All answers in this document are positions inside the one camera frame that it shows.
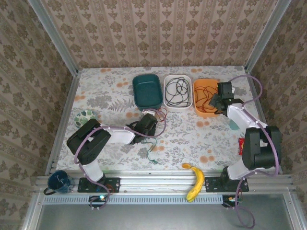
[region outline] mounting plate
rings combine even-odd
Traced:
[[[222,186],[221,185],[221,177],[206,177],[205,178],[205,185],[206,185],[206,192],[207,193],[220,193],[220,192],[236,192],[236,188],[239,184],[240,180],[235,180],[235,181],[228,181],[227,185]],[[242,192],[248,192],[248,181],[245,179],[241,186],[241,191]]]
[[[118,193],[120,188],[120,178],[107,177],[104,186],[106,186],[111,193]],[[78,193],[106,193],[106,190],[89,182],[85,177],[82,177],[79,180]]]

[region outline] orange plastic bowl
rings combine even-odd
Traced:
[[[201,117],[214,117],[215,108],[209,105],[209,102],[217,92],[217,80],[215,79],[197,79],[193,84],[194,107],[195,112]]]

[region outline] white plastic bowl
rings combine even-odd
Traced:
[[[190,91],[190,94],[189,94],[189,100],[188,102],[190,103],[190,105],[188,106],[184,106],[186,105],[187,103],[181,103],[181,104],[178,104],[178,105],[175,105],[175,106],[170,106],[170,105],[167,105],[167,102],[165,100],[165,98],[167,98],[168,100],[170,100],[173,96],[168,94],[167,91],[165,90],[166,88],[166,85],[174,78],[180,78],[180,77],[183,77],[185,80],[188,81],[189,83],[189,91]],[[176,92],[176,85],[175,84],[172,84],[172,85],[169,85],[168,87],[168,91],[171,93],[171,94],[175,94]],[[180,102],[182,100],[182,97],[180,95],[177,95],[175,96],[172,101],[173,102]],[[189,78],[187,75],[183,75],[183,74],[172,74],[172,75],[168,75],[165,77],[164,79],[164,86],[163,86],[163,103],[164,103],[164,106],[166,107],[166,109],[170,112],[184,112],[186,110],[188,110],[190,107],[192,107],[193,105],[193,86],[192,86],[192,81],[191,81],[191,78]]]

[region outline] cup handle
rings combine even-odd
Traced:
[[[50,192],[50,193],[46,193],[46,192],[48,191],[48,189],[49,189],[49,188],[46,188],[46,189],[44,190],[44,194],[45,194],[46,196],[52,195],[52,194],[55,194],[55,193],[56,193],[56,192],[53,191],[53,190],[52,190],[52,192]]]

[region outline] red object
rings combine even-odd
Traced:
[[[242,156],[242,150],[243,150],[243,144],[244,144],[244,138],[239,138],[239,155]]]

